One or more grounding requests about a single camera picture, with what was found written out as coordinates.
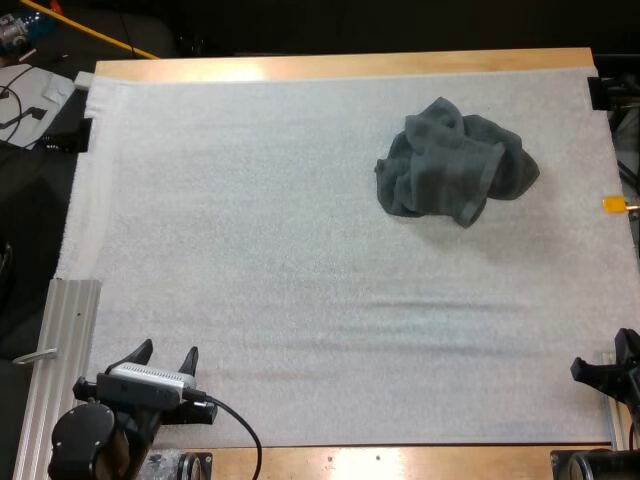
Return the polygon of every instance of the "black cable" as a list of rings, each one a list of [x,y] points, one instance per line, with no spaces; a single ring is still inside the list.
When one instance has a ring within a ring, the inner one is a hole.
[[[255,472],[253,473],[253,477],[251,478],[252,480],[257,480],[258,477],[260,476],[260,469],[262,468],[262,443],[260,443],[260,439],[258,438],[258,435],[256,435],[256,432],[253,431],[253,428],[251,428],[251,425],[249,425],[247,421],[244,418],[242,418],[240,414],[237,413],[233,408],[222,403],[220,400],[213,398],[211,395],[207,395],[205,392],[202,392],[200,390],[185,388],[182,391],[182,398],[184,398],[185,400],[189,400],[191,402],[213,403],[214,405],[217,405],[218,407],[223,409],[233,418],[235,418],[238,421],[238,423],[240,423],[240,425],[242,425],[245,428],[245,430],[249,433],[249,435],[251,435],[251,438],[253,438],[253,441],[256,444],[256,453],[258,458],[256,459]]]
[[[129,29],[127,28],[127,23],[124,21],[124,15],[122,14],[122,4],[118,2],[118,16],[120,17],[120,23],[122,24],[122,29],[124,30],[124,36],[127,38],[127,43],[129,47],[131,47],[131,56],[134,59],[137,59],[136,51],[133,48],[133,42],[131,41],[131,35],[129,34]]]
[[[9,83],[7,83],[6,85],[2,85],[3,88],[2,88],[2,91],[0,91],[0,97],[2,97],[2,95],[4,94],[5,91],[13,92],[13,90],[11,90],[9,87],[11,87],[11,85],[13,85],[13,83],[16,80],[18,80],[21,76],[23,76],[29,70],[33,70],[34,68],[35,67],[31,66],[31,67],[23,70],[18,75],[13,77],[13,79],[11,79],[11,81]],[[13,138],[13,136],[18,131],[18,128],[20,128],[20,122],[22,122],[22,101],[20,101],[20,97],[18,95],[15,95],[15,97],[16,97],[16,101],[18,102],[18,121],[16,122],[16,126],[13,127],[13,130],[11,131],[9,136],[6,139],[2,140],[2,143],[4,143],[4,144],[8,144],[9,143],[9,140],[11,140]]]

